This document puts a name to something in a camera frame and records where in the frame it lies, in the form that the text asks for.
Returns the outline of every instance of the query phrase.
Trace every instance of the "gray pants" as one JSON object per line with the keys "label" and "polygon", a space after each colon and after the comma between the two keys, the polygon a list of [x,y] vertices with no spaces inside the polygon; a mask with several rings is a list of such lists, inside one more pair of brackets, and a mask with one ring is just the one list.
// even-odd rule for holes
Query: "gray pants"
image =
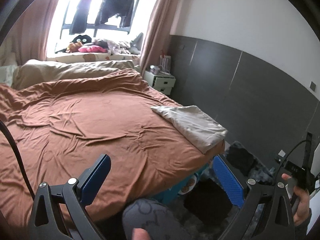
{"label": "gray pants", "polygon": [[124,210],[122,224],[127,240],[134,228],[145,229],[152,240],[191,240],[172,212],[156,200],[136,200]]}

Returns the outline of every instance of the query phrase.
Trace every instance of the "silver bolt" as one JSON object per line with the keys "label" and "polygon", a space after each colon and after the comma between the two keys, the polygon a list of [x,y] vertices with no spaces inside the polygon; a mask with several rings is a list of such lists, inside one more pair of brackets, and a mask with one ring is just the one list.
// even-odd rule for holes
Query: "silver bolt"
{"label": "silver bolt", "polygon": [[73,184],[75,184],[76,182],[77,182],[77,179],[76,179],[76,178],[71,178],[71,179],[68,180],[68,183],[69,183],[70,185],[73,185]]}
{"label": "silver bolt", "polygon": [[279,188],[284,188],[284,184],[282,182],[278,182],[278,187]]}
{"label": "silver bolt", "polygon": [[40,185],[39,185],[40,188],[43,188],[45,186],[47,186],[47,184],[45,182],[41,182]]}
{"label": "silver bolt", "polygon": [[248,183],[250,185],[254,185],[254,184],[256,184],[256,181],[254,179],[248,179]]}

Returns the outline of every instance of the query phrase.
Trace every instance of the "long pillow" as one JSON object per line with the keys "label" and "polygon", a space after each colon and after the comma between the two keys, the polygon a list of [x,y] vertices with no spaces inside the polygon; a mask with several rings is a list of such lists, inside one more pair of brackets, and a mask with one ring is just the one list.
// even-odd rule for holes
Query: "long pillow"
{"label": "long pillow", "polygon": [[135,69],[133,61],[111,60],[65,64],[31,59],[15,70],[11,87],[21,90],[42,82],[102,77],[123,68]]}

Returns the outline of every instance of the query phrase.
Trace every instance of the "white nightstand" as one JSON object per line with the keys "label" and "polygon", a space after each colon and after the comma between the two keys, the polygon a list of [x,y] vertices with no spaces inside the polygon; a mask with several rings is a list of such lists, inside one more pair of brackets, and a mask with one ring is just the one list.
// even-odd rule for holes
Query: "white nightstand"
{"label": "white nightstand", "polygon": [[175,77],[172,75],[161,73],[154,75],[149,71],[145,71],[143,79],[148,82],[150,87],[153,87],[155,90],[158,90],[165,95],[170,95],[171,89],[176,82]]}

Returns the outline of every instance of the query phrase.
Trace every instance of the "curtain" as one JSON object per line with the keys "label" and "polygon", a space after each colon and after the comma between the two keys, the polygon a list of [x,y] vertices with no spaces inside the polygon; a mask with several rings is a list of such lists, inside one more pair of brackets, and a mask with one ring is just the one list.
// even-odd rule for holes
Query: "curtain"
{"label": "curtain", "polygon": [[157,0],[150,16],[142,47],[142,75],[150,65],[157,65],[161,50],[167,53],[169,34],[179,0]]}
{"label": "curtain", "polygon": [[8,33],[18,65],[29,59],[46,60],[47,41],[54,11],[59,0],[35,0]]}

